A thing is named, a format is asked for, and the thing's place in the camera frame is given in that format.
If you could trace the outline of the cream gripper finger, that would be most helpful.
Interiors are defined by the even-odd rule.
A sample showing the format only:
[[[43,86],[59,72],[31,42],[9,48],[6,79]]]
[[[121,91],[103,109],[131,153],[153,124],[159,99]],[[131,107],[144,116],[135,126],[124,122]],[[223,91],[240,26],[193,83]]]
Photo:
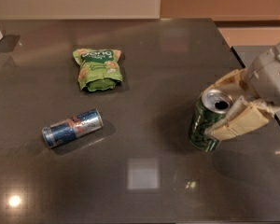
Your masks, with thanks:
[[[207,128],[204,134],[219,141],[229,140],[263,127],[279,111],[280,105],[272,105],[263,99],[250,102],[241,96],[227,115]]]
[[[236,101],[241,96],[246,98],[246,100],[256,100],[259,95],[252,87],[252,85],[245,80],[247,75],[247,69],[235,69],[229,72],[227,75],[221,77],[215,83],[208,86],[202,94],[210,90],[218,90],[225,93],[233,101]]]

